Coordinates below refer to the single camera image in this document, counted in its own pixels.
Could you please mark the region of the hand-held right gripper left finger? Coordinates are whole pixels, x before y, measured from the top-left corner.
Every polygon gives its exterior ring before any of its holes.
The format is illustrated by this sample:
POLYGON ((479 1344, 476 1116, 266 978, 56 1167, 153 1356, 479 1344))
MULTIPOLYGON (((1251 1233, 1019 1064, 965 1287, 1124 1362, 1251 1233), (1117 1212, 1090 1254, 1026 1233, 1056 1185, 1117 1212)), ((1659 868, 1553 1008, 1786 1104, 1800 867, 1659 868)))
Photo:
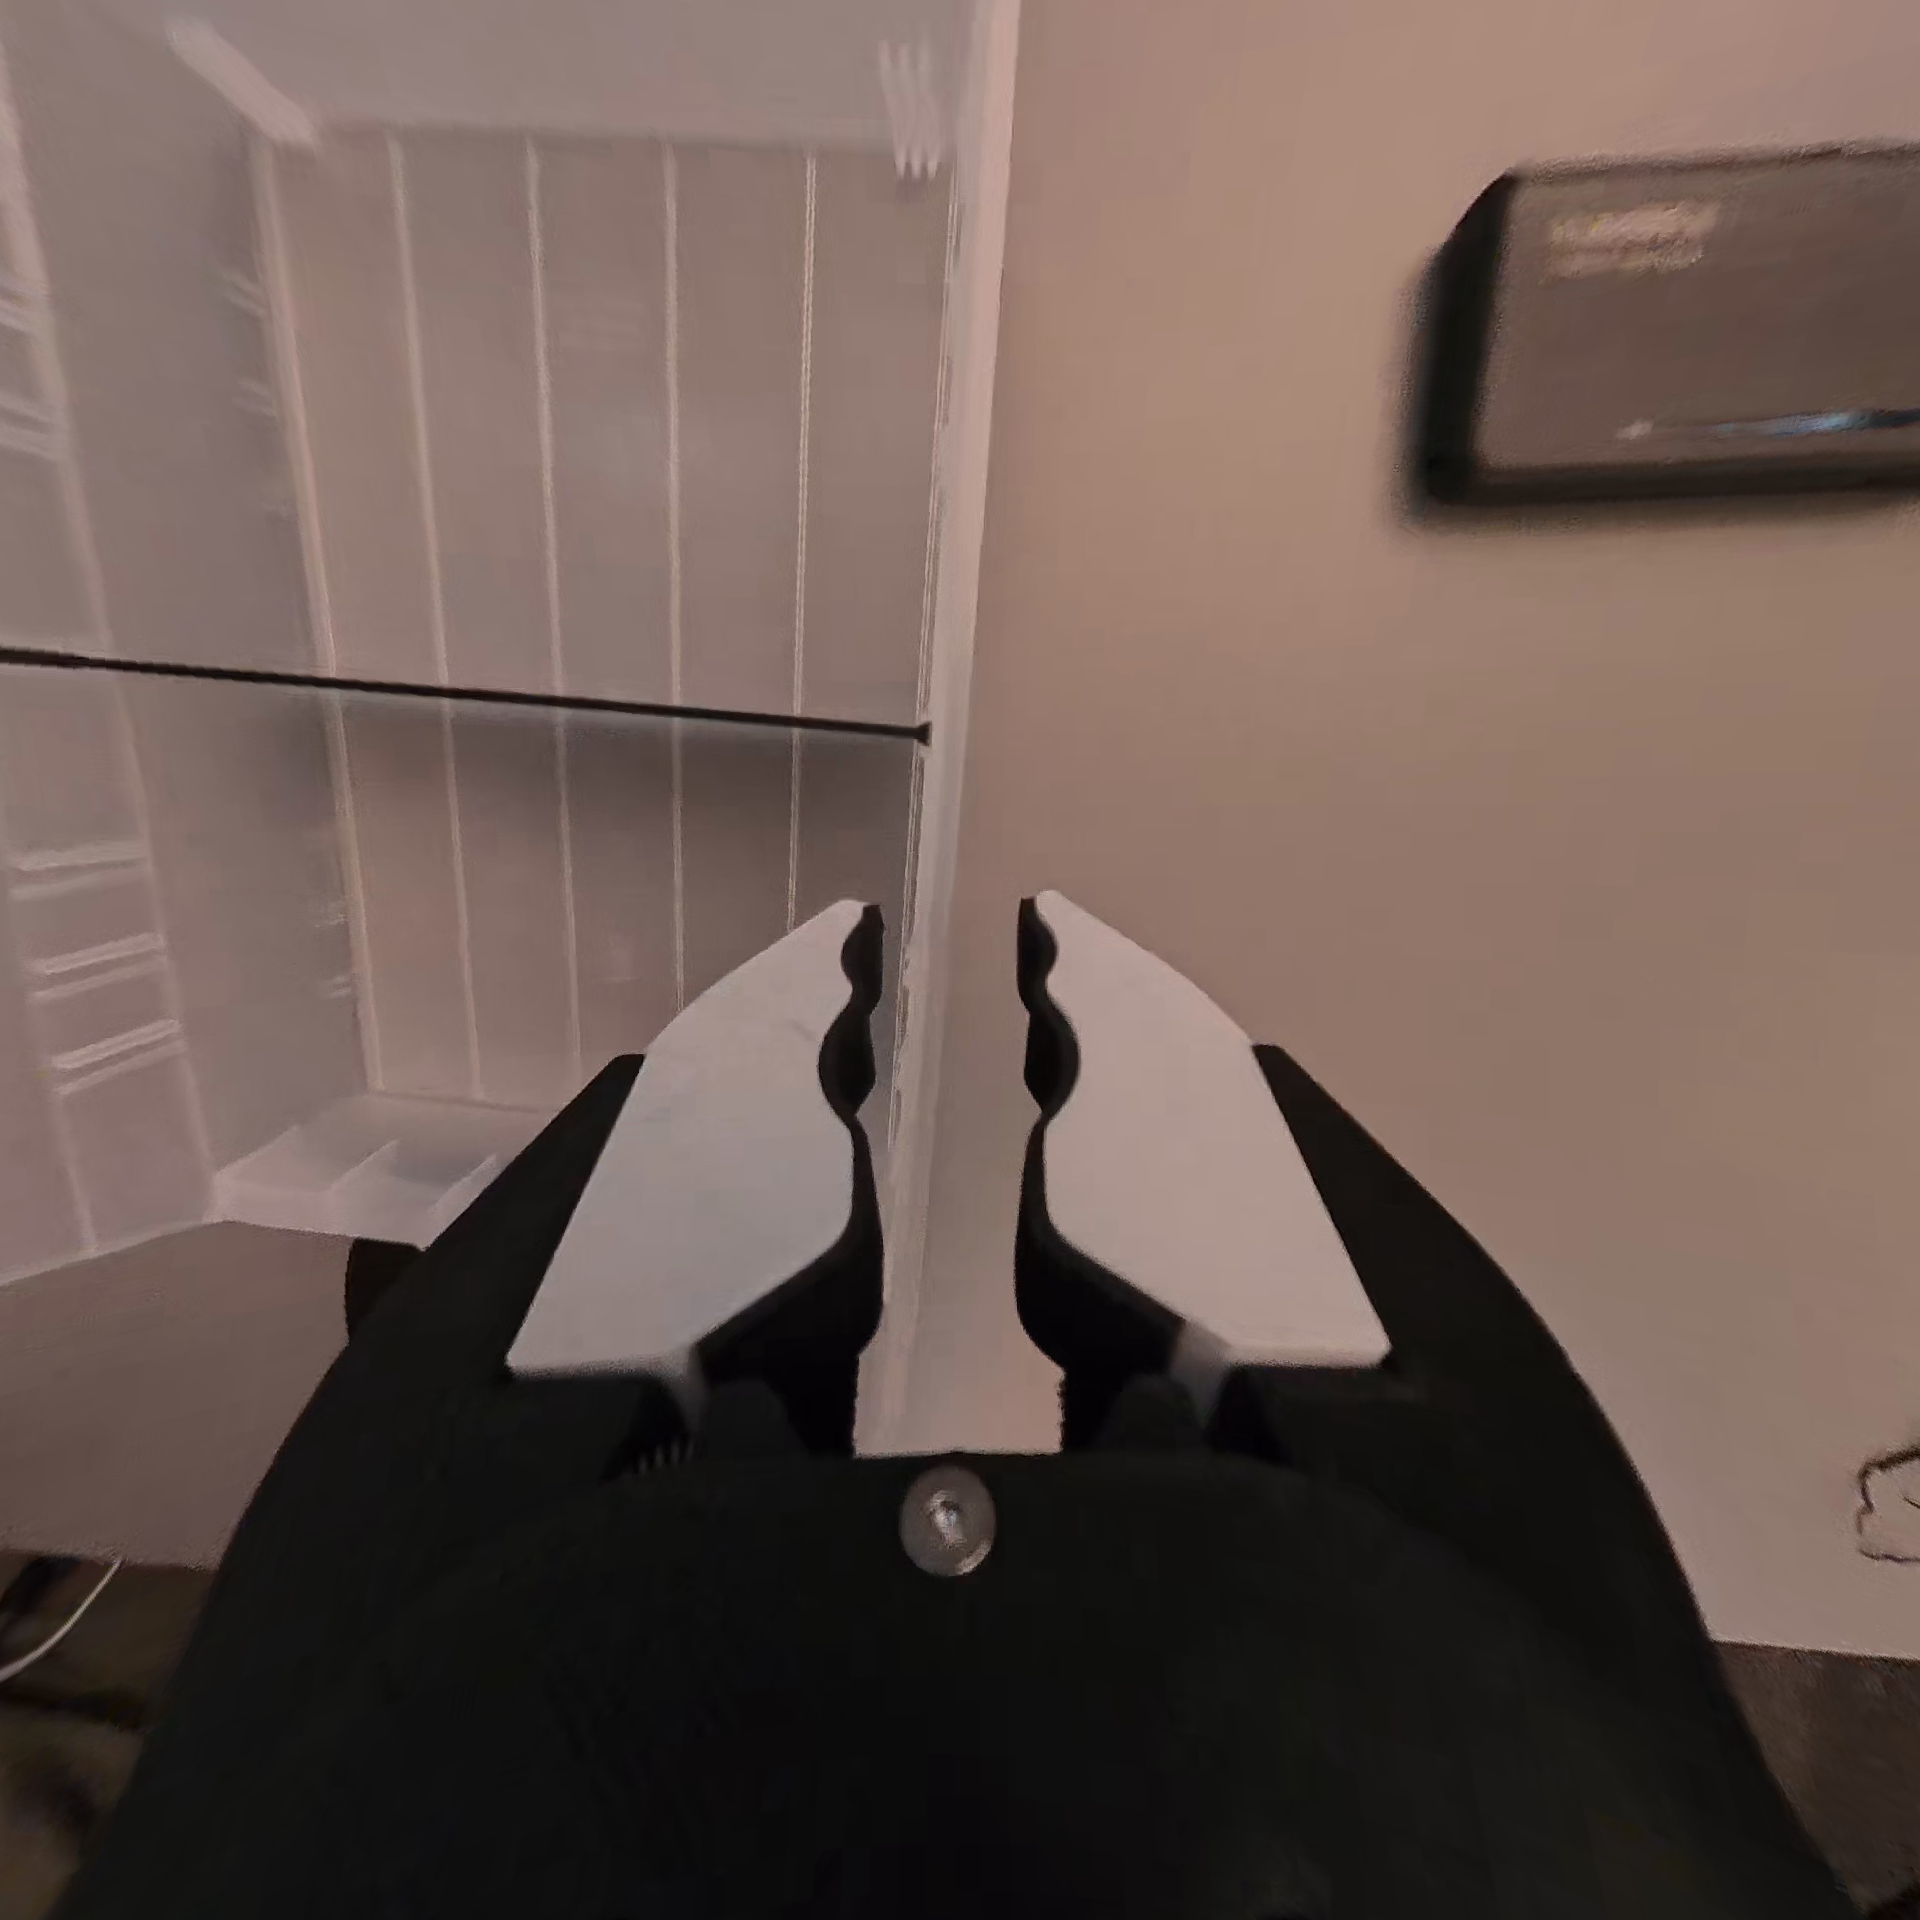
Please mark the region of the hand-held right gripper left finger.
POLYGON ((763 1386, 849 1454, 882 1313, 863 1111, 884 929, 844 899, 711 985, 645 1054, 507 1351, 514 1379, 650 1379, 695 1426, 763 1386))

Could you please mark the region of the dark grey product box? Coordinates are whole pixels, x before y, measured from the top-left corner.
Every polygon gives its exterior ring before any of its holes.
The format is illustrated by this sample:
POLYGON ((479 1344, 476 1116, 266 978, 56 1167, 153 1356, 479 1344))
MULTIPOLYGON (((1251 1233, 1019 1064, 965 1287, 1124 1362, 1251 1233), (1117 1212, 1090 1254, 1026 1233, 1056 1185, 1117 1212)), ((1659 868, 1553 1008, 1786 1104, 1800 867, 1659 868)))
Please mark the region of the dark grey product box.
POLYGON ((1917 150, 1520 167, 1425 279, 1409 484, 1441 511, 1917 480, 1917 150))

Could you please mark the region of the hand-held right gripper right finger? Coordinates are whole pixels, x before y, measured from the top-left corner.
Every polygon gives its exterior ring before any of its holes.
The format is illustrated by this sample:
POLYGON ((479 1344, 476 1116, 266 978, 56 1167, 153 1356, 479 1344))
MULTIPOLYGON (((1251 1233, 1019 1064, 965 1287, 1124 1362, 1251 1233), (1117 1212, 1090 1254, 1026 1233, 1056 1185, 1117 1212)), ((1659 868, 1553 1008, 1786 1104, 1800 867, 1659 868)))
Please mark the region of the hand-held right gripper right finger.
POLYGON ((1061 1447, 1132 1387, 1207 1433, 1245 1379, 1379 1387, 1389 1337, 1258 1044, 1167 959, 1065 894, 1019 904, 1036 1122, 1015 1307, 1061 1374, 1061 1447))

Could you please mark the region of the clear plastic storage bin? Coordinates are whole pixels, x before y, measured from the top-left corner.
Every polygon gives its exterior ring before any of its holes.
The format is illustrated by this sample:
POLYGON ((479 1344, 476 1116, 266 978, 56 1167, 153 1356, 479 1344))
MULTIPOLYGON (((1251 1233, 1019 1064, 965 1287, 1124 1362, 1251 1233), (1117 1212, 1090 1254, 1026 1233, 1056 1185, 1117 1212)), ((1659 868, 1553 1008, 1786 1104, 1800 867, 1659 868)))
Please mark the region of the clear plastic storage bin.
POLYGON ((850 896, 1011 6, 5 6, 5 1282, 424 1244, 850 896))

